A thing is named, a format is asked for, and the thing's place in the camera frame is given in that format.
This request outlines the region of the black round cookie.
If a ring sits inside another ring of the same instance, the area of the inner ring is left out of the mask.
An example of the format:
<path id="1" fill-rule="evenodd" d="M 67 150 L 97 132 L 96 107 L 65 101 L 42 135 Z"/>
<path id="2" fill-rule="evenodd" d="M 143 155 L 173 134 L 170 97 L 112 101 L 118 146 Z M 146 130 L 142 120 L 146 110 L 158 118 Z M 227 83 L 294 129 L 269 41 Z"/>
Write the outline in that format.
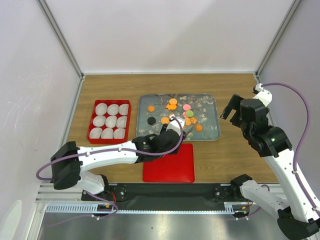
<path id="1" fill-rule="evenodd" d="M 156 123 L 156 119 L 154 117 L 149 117 L 147 123 L 152 126 Z"/>

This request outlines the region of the orange round waffle cookie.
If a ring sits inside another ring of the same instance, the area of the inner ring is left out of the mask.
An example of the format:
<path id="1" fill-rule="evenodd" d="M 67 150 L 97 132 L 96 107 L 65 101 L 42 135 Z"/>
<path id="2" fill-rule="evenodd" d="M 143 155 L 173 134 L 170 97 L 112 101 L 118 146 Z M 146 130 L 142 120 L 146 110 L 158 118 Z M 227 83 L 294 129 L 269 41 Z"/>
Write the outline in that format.
<path id="1" fill-rule="evenodd" d="M 191 119 L 189 117 L 185 118 L 185 125 L 190 126 L 191 124 Z"/>

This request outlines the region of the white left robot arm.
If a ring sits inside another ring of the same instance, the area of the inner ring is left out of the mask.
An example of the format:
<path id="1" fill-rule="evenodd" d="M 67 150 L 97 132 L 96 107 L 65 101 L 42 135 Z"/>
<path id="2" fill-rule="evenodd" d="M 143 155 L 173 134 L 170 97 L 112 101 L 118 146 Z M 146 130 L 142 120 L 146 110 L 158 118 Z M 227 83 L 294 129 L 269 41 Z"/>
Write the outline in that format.
<path id="1" fill-rule="evenodd" d="M 102 147 L 78 147 L 75 141 L 65 143 L 50 159 L 52 182 L 55 190 L 80 188 L 98 200 L 109 197 L 106 176 L 93 174 L 92 169 L 118 165 L 152 162 L 166 155 L 175 155 L 186 134 L 186 122 L 172 117 L 160 134 L 136 137 L 131 141 Z"/>

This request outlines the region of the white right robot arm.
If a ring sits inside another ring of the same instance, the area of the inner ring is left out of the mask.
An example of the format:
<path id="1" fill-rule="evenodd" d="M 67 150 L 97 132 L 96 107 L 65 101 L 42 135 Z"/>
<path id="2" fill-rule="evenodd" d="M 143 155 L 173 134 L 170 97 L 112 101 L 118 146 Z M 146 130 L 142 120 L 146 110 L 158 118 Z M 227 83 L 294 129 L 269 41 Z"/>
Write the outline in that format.
<path id="1" fill-rule="evenodd" d="M 236 201 L 253 201 L 277 221 L 282 233 L 290 240 L 310 238 L 320 231 L 320 200 L 302 173 L 295 157 L 297 153 L 280 127 L 269 124 L 268 105 L 272 94 L 255 91 L 253 98 L 234 94 L 221 118 L 230 119 L 241 129 L 243 137 L 272 169 L 286 198 L 283 199 L 243 174 L 231 181 L 230 195 Z"/>

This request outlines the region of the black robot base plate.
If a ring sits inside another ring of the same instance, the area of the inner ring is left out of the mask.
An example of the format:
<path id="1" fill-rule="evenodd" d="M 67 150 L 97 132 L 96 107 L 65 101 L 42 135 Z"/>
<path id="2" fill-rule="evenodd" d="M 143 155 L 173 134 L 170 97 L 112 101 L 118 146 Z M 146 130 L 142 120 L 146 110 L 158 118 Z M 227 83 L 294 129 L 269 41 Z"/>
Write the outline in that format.
<path id="1" fill-rule="evenodd" d="M 220 183 L 117 183 L 98 196 L 115 198 L 122 211 L 215 211 L 224 210 L 224 203 L 252 203 Z"/>

